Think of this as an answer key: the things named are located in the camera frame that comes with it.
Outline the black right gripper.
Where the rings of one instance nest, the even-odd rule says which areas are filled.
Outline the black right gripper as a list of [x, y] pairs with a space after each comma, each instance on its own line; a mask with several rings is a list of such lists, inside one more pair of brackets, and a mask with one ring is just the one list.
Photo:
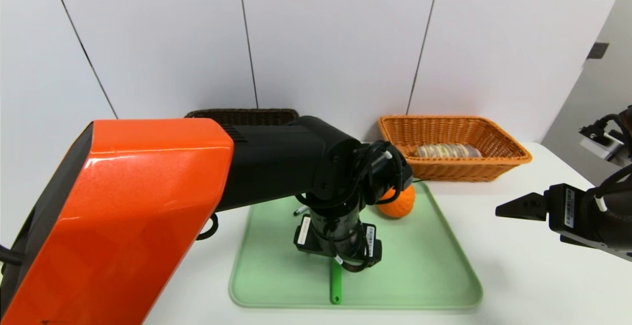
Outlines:
[[560, 241], [602, 250], [631, 261], [631, 184], [618, 183], [605, 194], [602, 211], [595, 199], [596, 189], [580, 190], [570, 185], [551, 186], [544, 195], [530, 193], [496, 207], [496, 216], [546, 221], [560, 235]]

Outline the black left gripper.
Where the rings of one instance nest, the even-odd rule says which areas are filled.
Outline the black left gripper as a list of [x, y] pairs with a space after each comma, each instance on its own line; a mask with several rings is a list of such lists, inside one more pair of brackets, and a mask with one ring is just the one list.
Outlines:
[[310, 210], [294, 233], [299, 251], [333, 258], [342, 267], [373, 267], [382, 260], [377, 227], [362, 222], [359, 209], [345, 215], [322, 215]]

